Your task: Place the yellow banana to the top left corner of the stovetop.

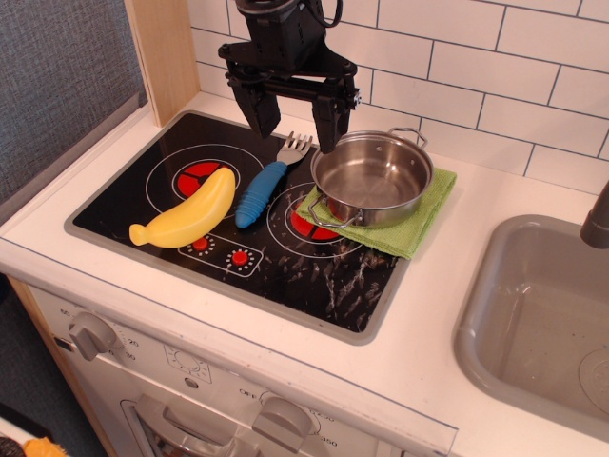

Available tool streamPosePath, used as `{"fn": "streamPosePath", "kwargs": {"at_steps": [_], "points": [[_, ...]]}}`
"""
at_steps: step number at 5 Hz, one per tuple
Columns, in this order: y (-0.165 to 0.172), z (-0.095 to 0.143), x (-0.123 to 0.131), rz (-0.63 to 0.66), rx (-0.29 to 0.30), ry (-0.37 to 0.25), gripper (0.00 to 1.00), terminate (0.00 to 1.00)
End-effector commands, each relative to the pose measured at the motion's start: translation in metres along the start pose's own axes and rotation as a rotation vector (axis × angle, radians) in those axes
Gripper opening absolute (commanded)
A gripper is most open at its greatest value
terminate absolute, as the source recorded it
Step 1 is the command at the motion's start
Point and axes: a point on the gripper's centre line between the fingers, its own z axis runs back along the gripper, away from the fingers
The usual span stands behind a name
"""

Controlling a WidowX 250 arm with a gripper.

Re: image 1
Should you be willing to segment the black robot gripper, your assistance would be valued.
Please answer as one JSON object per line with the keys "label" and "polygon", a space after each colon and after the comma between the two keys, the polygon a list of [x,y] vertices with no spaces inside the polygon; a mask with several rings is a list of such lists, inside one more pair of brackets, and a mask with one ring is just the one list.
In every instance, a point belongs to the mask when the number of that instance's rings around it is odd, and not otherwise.
{"label": "black robot gripper", "polygon": [[238,1],[236,7],[250,40],[224,44],[218,54],[249,126],[261,138],[271,135],[281,120],[276,95],[316,98],[312,112],[320,150],[332,152],[359,103],[357,66],[325,43],[326,31],[342,19],[344,3],[336,3],[333,17],[324,14],[321,1]]}

